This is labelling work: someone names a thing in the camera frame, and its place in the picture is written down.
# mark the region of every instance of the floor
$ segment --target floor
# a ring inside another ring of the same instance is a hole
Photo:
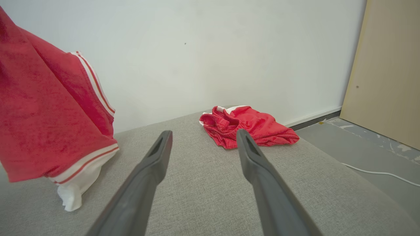
[[[388,172],[420,184],[420,151],[338,117],[296,133],[342,163]],[[395,177],[354,170],[389,195],[420,224],[420,187]]]

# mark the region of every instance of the couch cushion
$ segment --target couch cushion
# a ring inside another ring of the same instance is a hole
[[[47,179],[15,184],[1,174],[0,226],[5,235],[84,235],[163,130],[173,131],[167,174],[158,186],[147,235],[262,235],[252,186],[236,149],[218,147],[198,123],[201,113],[115,135],[120,151],[65,212]],[[325,235],[420,235],[396,202],[301,139],[261,150]]]

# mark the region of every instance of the white wall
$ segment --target white wall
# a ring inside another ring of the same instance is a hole
[[[13,0],[20,27],[82,51],[115,132],[251,105],[287,124],[342,105],[365,0]]]

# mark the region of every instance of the red clothing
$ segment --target red clothing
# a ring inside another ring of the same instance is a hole
[[[276,122],[273,116],[258,112],[250,106],[229,109],[213,107],[212,113],[203,113],[200,123],[218,146],[237,148],[236,132],[243,128],[252,136],[258,146],[294,144],[298,135]]]
[[[115,111],[86,59],[17,27],[1,8],[0,34],[0,160],[9,181],[63,184],[116,152]]]

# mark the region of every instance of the power cord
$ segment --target power cord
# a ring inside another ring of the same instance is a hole
[[[411,182],[411,181],[408,181],[408,180],[406,180],[406,179],[404,179],[404,178],[401,178],[401,177],[396,176],[396,175],[391,174],[391,173],[387,173],[387,172],[367,171],[367,170],[362,170],[362,169],[356,168],[356,167],[354,167],[354,166],[348,165],[348,164],[346,164],[346,163],[342,163],[342,164],[343,164],[343,165],[345,165],[345,166],[347,166],[347,167],[350,167],[350,168],[352,168],[352,169],[355,169],[355,170],[358,170],[358,171],[362,171],[362,172],[365,172],[365,173],[369,173],[369,174],[380,174],[380,175],[389,175],[389,176],[393,176],[393,177],[395,177],[395,178],[399,178],[399,179],[401,179],[401,180],[402,180],[402,181],[404,181],[404,182],[407,182],[407,183],[412,184],[412,185],[414,185],[414,186],[420,187],[420,184],[413,183],[413,182]]]

